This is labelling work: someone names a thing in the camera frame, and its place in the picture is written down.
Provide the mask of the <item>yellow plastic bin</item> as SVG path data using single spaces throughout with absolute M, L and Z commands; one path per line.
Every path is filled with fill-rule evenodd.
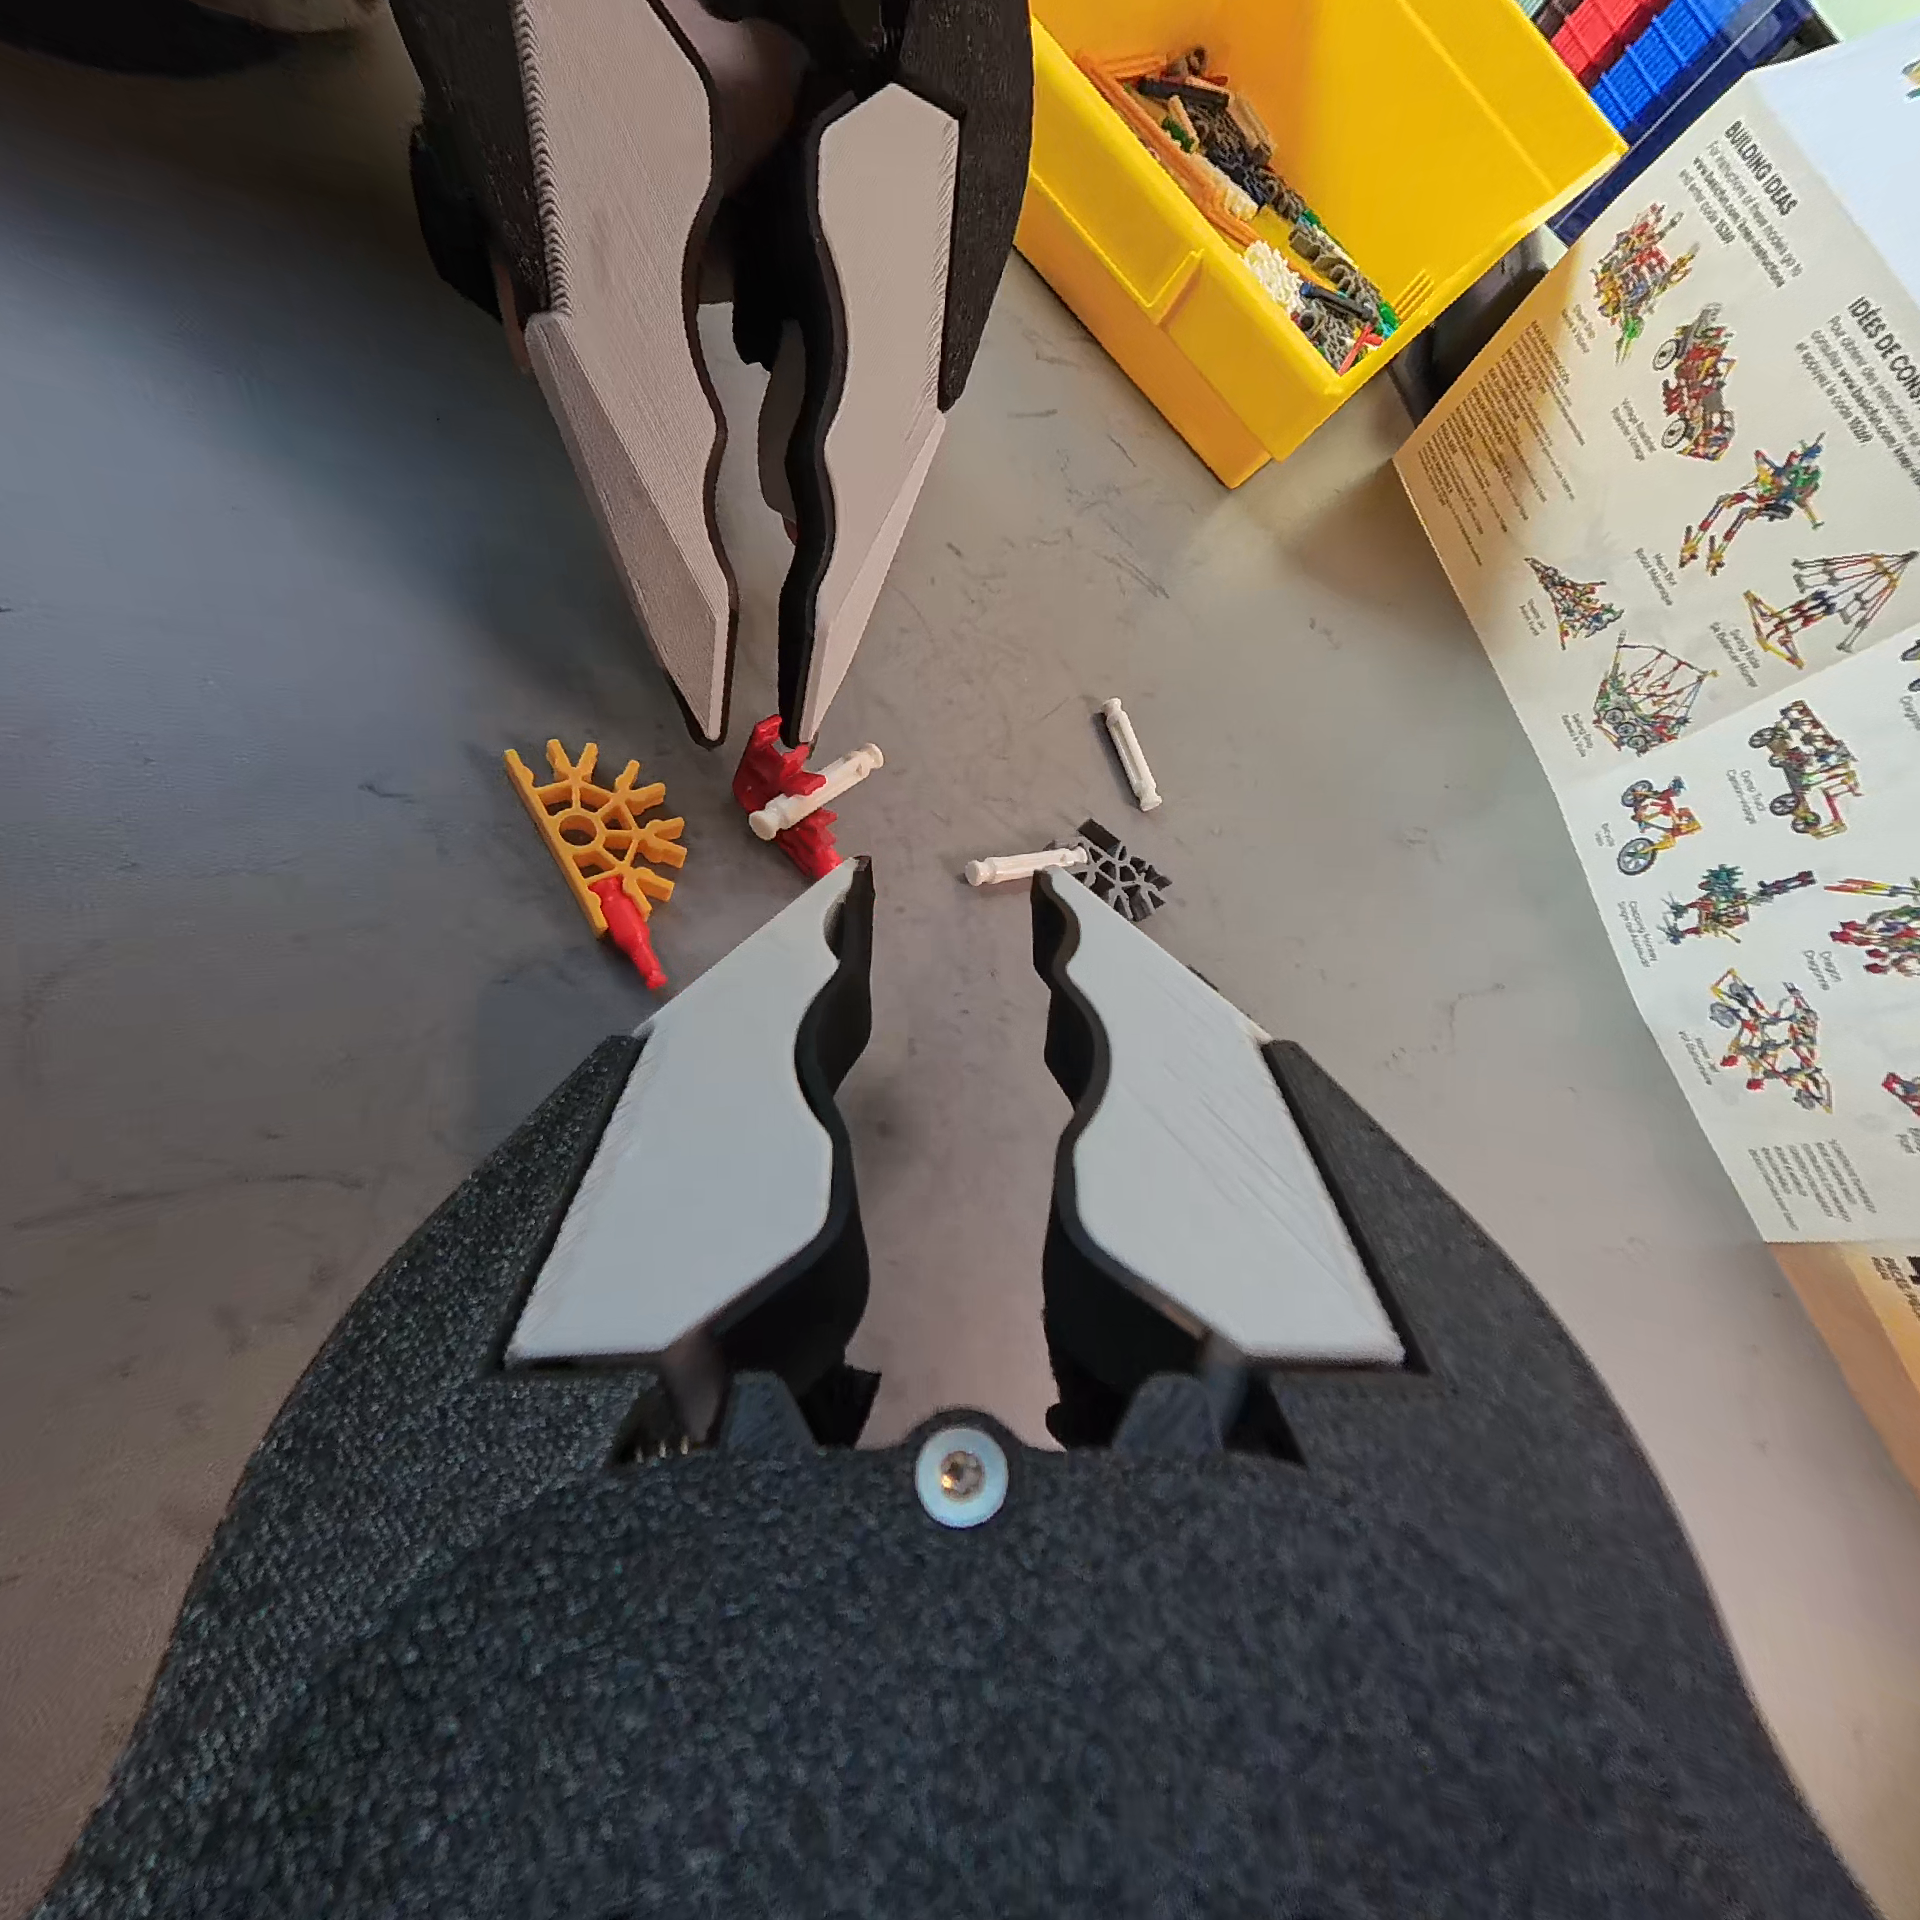
M 1031 3 L 1033 142 L 1018 246 L 1237 488 L 1294 455 L 1501 254 L 1623 156 L 1517 3 Z M 1334 375 L 1076 68 L 1204 44 L 1280 174 L 1398 309 Z

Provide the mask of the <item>yellow toy connector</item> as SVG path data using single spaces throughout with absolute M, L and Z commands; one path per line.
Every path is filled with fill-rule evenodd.
M 607 886 L 638 922 L 675 899 L 686 861 L 683 818 L 668 810 L 668 787 L 651 779 L 638 759 L 607 774 L 598 743 L 568 748 L 551 739 L 545 774 L 537 774 L 520 754 L 505 754 L 505 769 L 572 899 L 598 937 L 612 937 Z

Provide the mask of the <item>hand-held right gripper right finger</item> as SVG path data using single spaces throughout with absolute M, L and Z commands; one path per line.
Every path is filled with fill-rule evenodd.
M 1217 1442 L 1286 1451 L 1278 1371 L 1398 1374 L 1395 1321 L 1276 1036 L 1082 880 L 1031 886 L 1045 1066 L 1070 1097 L 1045 1234 L 1049 1433 L 1112 1451 L 1189 1380 Z

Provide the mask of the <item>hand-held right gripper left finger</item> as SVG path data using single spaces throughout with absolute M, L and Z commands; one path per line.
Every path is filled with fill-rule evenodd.
M 844 859 L 638 1034 L 508 1332 L 512 1371 L 638 1363 L 690 1439 L 742 1374 L 848 1394 L 871 1248 L 840 1088 L 872 1034 L 872 859 Z

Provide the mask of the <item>toy set cardboard box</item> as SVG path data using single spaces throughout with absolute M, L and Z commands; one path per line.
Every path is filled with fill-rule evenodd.
M 1918 1486 L 1918 1238 L 1769 1245 L 1901 1473 Z

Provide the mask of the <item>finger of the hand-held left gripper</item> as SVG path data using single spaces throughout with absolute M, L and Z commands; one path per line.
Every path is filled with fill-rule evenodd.
M 801 404 L 782 450 L 780 739 L 824 727 L 946 436 L 960 120 L 889 83 L 801 138 Z
M 551 304 L 525 348 L 686 732 L 730 732 L 739 583 L 715 528 L 726 411 L 697 304 L 715 85 L 659 3 L 520 3 Z

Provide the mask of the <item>red toy connector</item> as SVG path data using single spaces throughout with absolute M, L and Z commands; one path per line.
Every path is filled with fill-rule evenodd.
M 754 813 L 755 809 L 769 805 L 776 795 L 805 795 L 814 787 L 814 779 L 805 774 L 808 769 L 808 754 L 811 747 L 787 747 L 782 732 L 780 732 L 780 715 L 766 715 L 739 759 L 739 769 L 733 778 L 733 796 L 735 805 Z

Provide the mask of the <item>folded instruction sheet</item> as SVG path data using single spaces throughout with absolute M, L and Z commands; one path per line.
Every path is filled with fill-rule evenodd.
M 1735 83 L 1395 466 L 1761 1239 L 1918 1249 L 1918 21 Z

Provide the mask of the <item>grey toy connector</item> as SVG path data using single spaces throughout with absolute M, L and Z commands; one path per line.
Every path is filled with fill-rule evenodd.
M 1136 856 L 1118 833 L 1085 818 L 1073 836 L 1076 859 L 1066 867 L 1097 899 L 1124 913 L 1129 924 L 1143 924 L 1164 909 L 1173 897 L 1173 875 L 1164 875 L 1151 859 Z

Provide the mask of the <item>rack of small storage bins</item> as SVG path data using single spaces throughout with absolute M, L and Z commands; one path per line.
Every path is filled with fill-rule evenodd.
M 1607 125 L 1635 142 L 1685 99 L 1829 44 L 1813 3 L 1517 3 Z

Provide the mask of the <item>pile of toy building parts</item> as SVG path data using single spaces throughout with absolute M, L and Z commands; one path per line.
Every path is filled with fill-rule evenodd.
M 1073 62 L 1334 375 L 1354 375 L 1395 340 L 1398 309 L 1280 174 L 1255 95 L 1204 44 Z

